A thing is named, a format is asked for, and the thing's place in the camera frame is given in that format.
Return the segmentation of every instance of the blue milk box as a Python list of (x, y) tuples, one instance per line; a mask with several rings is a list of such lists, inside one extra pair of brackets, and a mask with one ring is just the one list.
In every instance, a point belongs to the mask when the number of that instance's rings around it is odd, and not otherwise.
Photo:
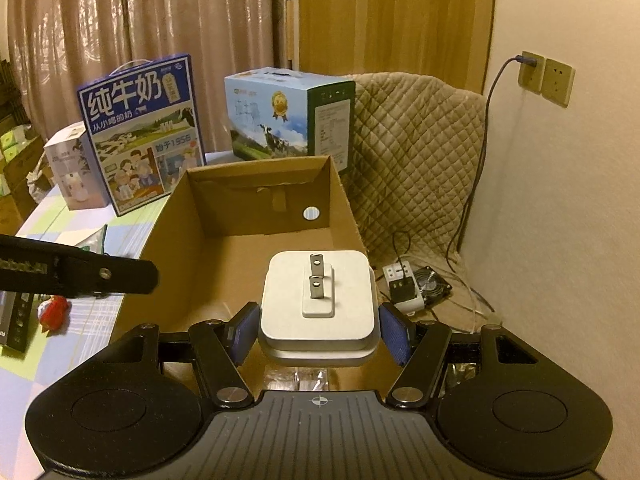
[(267, 67), (225, 77), (225, 92), (240, 158), (331, 155), (338, 171), (347, 167), (351, 79)]
[(118, 216), (204, 165), (188, 54), (98, 79), (80, 87), (78, 101)]

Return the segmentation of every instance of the shiny curtain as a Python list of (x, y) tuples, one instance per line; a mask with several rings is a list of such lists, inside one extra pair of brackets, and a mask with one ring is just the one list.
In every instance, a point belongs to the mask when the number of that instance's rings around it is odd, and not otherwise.
[(299, 0), (301, 70), (433, 75), (481, 92), (494, 0)]
[(47, 138), (79, 120), (80, 84), (188, 53), (206, 150), (228, 150), (224, 77), (273, 63), (271, 0), (9, 0), (8, 16), (23, 102)]

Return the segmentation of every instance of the metal prong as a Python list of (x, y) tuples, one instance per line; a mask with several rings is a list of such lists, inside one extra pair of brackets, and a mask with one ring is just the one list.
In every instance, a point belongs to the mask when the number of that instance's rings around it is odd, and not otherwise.
[(324, 276), (310, 276), (309, 288), (311, 289), (311, 297), (314, 300), (324, 298)]
[(311, 275), (324, 276), (324, 256), (322, 254), (311, 255)]

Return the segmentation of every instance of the silver screw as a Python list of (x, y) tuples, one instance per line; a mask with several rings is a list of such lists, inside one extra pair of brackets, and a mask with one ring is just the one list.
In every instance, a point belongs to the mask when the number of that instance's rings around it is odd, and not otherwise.
[(247, 393), (247, 390), (244, 390), (243, 388), (228, 386), (218, 390), (216, 395), (225, 404), (237, 404), (238, 402), (245, 400), (249, 396), (249, 393)]
[(418, 388), (402, 386), (401, 388), (393, 390), (391, 396), (403, 404), (409, 404), (411, 402), (418, 402), (422, 399), (424, 394)]

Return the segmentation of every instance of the power strip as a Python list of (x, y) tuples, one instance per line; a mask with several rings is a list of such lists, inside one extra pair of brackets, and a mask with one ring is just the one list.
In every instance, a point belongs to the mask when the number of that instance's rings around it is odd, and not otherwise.
[(418, 310), (424, 309), (424, 300), (422, 299), (422, 294), (420, 293), (420, 289), (418, 288), (418, 283), (415, 281), (414, 271), (412, 270), (411, 265), (407, 260), (400, 261), (402, 265), (398, 262), (394, 262), (391, 265), (383, 267), (382, 271), (385, 274), (386, 286), (389, 288), (389, 290), (391, 290), (391, 282), (402, 280), (405, 276), (407, 278), (411, 278), (412, 282), (414, 282), (415, 297), (412, 300), (399, 301), (398, 303), (394, 303), (394, 305), (400, 312), (410, 316)]

